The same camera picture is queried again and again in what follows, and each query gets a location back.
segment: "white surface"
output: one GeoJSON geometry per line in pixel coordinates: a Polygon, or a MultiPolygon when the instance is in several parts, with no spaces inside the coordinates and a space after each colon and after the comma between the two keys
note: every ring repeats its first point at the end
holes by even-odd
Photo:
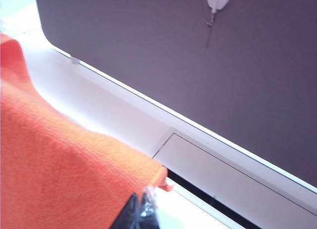
{"type": "MultiPolygon", "coordinates": [[[[198,206],[185,199],[176,191],[165,192],[156,189],[158,221],[161,229],[229,229],[208,213],[202,211],[198,206]]],[[[232,228],[242,229],[243,227],[232,223],[232,228]]]]}
{"type": "Polygon", "coordinates": [[[155,158],[261,228],[316,228],[315,215],[177,135],[155,158]]]}

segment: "gap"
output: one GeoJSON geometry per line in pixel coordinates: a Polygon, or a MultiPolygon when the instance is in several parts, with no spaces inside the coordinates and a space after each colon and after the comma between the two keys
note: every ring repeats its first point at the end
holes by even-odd
{"type": "Polygon", "coordinates": [[[174,173],[170,169],[168,169],[167,176],[171,180],[175,181],[176,183],[178,183],[179,185],[181,185],[182,187],[184,187],[185,189],[190,191],[192,194],[196,195],[201,200],[203,200],[204,202],[206,202],[207,204],[209,204],[210,206],[215,208],[216,210],[220,211],[221,213],[223,213],[227,217],[231,218],[236,223],[243,226],[244,228],[261,229],[260,227],[253,224],[252,222],[250,222],[246,218],[242,217],[240,214],[236,213],[235,211],[231,210],[230,208],[228,208],[224,204],[220,203],[215,198],[211,197],[209,194],[203,192],[202,190],[200,190],[199,188],[197,188],[196,186],[194,186],[193,184],[191,184],[190,182],[188,182],[184,178],[180,177],[178,174],[174,173]]]}

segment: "orange cloth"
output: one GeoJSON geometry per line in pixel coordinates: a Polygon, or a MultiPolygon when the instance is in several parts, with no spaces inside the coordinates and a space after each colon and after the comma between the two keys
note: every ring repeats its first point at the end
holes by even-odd
{"type": "Polygon", "coordinates": [[[53,109],[34,89],[19,43],[1,34],[1,228],[106,229],[132,192],[165,185],[166,174],[53,109]]]}

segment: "microfiber cloth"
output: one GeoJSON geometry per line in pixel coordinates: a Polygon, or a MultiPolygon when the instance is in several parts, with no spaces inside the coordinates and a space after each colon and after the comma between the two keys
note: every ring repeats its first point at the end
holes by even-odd
{"type": "Polygon", "coordinates": [[[133,192],[168,187],[161,163],[45,102],[19,43],[4,34],[0,143],[3,229],[106,229],[133,192]]]}

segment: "orange towel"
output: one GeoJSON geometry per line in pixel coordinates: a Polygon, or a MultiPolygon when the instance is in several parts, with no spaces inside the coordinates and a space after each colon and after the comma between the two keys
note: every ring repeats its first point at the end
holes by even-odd
{"type": "Polygon", "coordinates": [[[54,110],[34,89],[19,43],[1,35],[1,228],[106,229],[132,192],[165,185],[166,174],[54,110]]]}

